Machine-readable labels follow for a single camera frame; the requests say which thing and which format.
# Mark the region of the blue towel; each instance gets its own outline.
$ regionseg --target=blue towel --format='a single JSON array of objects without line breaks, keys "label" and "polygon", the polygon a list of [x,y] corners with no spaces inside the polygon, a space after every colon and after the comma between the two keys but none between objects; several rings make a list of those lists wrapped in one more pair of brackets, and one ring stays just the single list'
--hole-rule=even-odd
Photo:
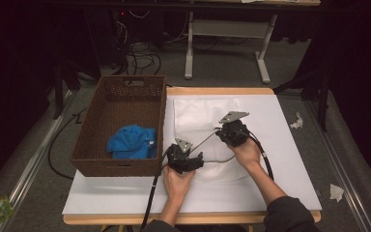
[{"label": "blue towel", "polygon": [[113,159],[152,159],[157,154],[155,129],[137,125],[120,128],[108,140],[106,152],[113,152]]}]

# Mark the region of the table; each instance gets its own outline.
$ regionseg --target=table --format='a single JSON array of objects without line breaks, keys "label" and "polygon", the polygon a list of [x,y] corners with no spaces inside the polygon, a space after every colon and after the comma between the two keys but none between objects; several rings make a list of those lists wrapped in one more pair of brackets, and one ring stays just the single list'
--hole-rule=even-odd
[{"label": "table", "polygon": [[[174,141],[173,100],[202,98],[240,100],[242,111],[251,112],[245,123],[249,129],[255,128],[254,133],[267,151],[275,181],[289,195],[298,197],[311,211],[315,220],[319,221],[322,207],[279,102],[271,89],[167,88],[163,149]],[[207,151],[208,147],[203,144],[199,149]],[[99,225],[141,224],[152,181],[153,177],[86,178],[77,171],[63,212],[64,222]],[[163,182],[159,180],[149,219],[157,217],[165,199]],[[261,223],[265,213],[266,206],[259,190],[249,177],[245,177],[220,185],[192,184],[177,222]]]},{"label": "table", "polygon": [[[206,3],[241,3],[242,0],[198,0]],[[264,0],[255,3],[270,5],[292,5],[297,6],[319,6],[319,0],[298,0],[296,2],[281,0]],[[247,22],[247,21],[226,21],[226,20],[205,20],[194,19],[193,12],[188,14],[188,43],[185,58],[185,79],[192,79],[193,49],[192,39],[195,35],[202,36],[225,36],[237,38],[262,39],[262,45],[259,51],[255,51],[255,60],[257,62],[263,83],[271,82],[265,65],[264,56],[270,43],[273,28],[275,26],[277,15],[272,14],[270,20],[266,22]]]}]

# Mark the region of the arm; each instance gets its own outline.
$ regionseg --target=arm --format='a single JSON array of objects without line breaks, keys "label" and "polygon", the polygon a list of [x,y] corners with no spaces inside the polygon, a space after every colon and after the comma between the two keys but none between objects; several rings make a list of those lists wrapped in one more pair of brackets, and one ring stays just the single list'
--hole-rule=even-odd
[{"label": "arm", "polygon": [[314,232],[319,231],[314,218],[296,198],[287,194],[268,176],[260,164],[260,150],[251,139],[238,147],[228,146],[237,161],[258,186],[265,203],[267,216],[264,223],[268,231]]},{"label": "arm", "polygon": [[143,230],[148,231],[174,231],[177,216],[182,208],[186,194],[189,190],[189,184],[195,175],[195,170],[186,174],[179,174],[169,166],[165,166],[164,185],[167,192],[167,201],[157,220],[153,220]]},{"label": "arm", "polygon": [[248,172],[252,180],[258,186],[265,203],[270,203],[287,194],[268,176],[267,172],[260,164],[260,150],[254,141],[247,139],[246,142],[238,147],[228,147],[236,155],[237,161]]}]

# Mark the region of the brown basket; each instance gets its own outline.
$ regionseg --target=brown basket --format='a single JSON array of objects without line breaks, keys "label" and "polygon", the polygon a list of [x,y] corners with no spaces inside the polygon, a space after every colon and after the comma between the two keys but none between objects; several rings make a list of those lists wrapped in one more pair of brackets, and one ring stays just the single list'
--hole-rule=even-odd
[{"label": "brown basket", "polygon": [[[161,160],[167,93],[165,76],[103,76],[71,156],[86,177],[154,176]],[[155,159],[113,159],[108,139],[137,124],[157,132]]]}]

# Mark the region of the white table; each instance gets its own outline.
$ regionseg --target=white table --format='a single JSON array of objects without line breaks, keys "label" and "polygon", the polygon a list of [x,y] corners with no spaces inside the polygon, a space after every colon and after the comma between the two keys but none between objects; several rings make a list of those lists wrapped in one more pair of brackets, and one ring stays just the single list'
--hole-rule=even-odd
[{"label": "white table", "polygon": [[[321,218],[321,204],[305,170],[278,99],[271,89],[168,88],[164,145],[174,143],[174,99],[239,99],[248,128],[262,142],[275,181]],[[209,150],[206,143],[197,150]],[[152,177],[84,177],[76,172],[63,211],[67,224],[141,224]],[[166,194],[161,177],[149,219],[162,211]],[[261,223],[266,213],[262,196],[249,178],[221,184],[192,183],[178,223]]]}]

